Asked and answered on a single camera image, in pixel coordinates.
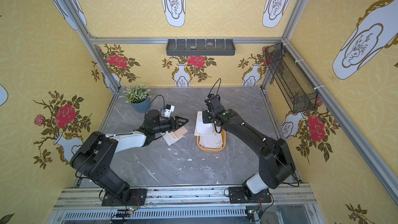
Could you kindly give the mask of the pink stationery sheet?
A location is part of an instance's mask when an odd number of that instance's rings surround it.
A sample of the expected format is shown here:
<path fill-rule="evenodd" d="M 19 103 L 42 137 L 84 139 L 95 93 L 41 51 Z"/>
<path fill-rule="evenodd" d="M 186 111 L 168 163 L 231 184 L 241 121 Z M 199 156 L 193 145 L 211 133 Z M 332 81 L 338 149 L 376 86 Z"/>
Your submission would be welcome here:
<path fill-rule="evenodd" d="M 173 131 L 170 133 L 170 135 L 172 136 L 172 138 L 174 139 L 180 139 L 182 138 L 186 133 L 187 133 L 187 129 L 185 127 L 181 127 L 176 131 Z"/>

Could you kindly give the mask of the white yellow-flowered stationery sheet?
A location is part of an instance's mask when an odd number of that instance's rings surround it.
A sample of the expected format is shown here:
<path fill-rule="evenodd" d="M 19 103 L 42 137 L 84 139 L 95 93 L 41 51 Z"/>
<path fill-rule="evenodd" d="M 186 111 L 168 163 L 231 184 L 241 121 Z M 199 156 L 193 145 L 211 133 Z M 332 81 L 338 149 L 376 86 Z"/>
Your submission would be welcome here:
<path fill-rule="evenodd" d="M 179 137 L 179 138 L 175 138 L 175 137 L 173 137 L 173 135 L 172 134 L 170 134 L 170 133 L 165 133 L 164 135 L 163 135 L 163 138 L 164 138 L 164 140 L 166 141 L 166 143 L 167 143 L 167 145 L 168 146 L 171 146 L 171 145 L 173 145 L 174 143 L 176 143 L 177 141 L 179 141 L 181 138 L 183 138 L 183 136 L 181 136 L 181 137 Z"/>

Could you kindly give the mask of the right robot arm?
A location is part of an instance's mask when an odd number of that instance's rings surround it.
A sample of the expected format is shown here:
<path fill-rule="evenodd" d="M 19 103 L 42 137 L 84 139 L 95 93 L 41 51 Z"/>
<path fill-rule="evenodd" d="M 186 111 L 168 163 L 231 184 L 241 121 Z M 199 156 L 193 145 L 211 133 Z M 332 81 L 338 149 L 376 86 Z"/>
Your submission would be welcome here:
<path fill-rule="evenodd" d="M 258 172 L 242 184 L 247 197 L 269 188 L 276 189 L 294 175 L 295 164 L 284 139 L 268 137 L 244 121 L 236 111 L 226 110 L 219 95 L 209 94 L 205 104 L 207 110 L 203 112 L 203 122 L 235 135 L 259 158 Z"/>

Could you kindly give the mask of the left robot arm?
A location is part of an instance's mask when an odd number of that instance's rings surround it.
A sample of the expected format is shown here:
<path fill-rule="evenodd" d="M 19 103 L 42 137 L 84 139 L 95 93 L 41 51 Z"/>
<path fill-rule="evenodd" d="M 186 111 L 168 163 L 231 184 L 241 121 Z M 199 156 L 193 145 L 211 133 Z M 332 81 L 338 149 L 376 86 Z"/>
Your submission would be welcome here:
<path fill-rule="evenodd" d="M 100 131 L 91 133 L 72 156 L 70 165 L 115 200 L 127 204 L 133 196 L 129 183 L 111 167 L 114 156 L 121 151 L 149 146 L 158 139 L 157 134 L 175 132 L 188 122 L 188 118 L 164 117 L 158 110 L 149 110 L 142 125 L 132 132 L 109 135 Z"/>

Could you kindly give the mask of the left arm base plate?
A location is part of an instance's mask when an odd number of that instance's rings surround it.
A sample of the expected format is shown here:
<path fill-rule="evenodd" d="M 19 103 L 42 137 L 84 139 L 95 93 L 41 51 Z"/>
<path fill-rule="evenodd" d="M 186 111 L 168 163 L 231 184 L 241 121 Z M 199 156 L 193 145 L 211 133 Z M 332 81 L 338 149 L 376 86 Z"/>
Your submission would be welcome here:
<path fill-rule="evenodd" d="M 147 189 L 131 188 L 126 190 L 118 197 L 105 191 L 102 206 L 143 206 L 147 197 Z"/>

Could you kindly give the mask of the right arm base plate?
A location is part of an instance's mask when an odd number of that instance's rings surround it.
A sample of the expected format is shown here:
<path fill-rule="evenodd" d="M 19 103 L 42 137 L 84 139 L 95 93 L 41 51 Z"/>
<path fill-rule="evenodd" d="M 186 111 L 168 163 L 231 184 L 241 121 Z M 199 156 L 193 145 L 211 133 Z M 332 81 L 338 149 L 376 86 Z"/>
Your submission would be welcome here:
<path fill-rule="evenodd" d="M 253 194 L 249 189 L 244 187 L 229 187 L 228 196 L 232 204 L 272 202 L 271 195 L 267 189 Z"/>

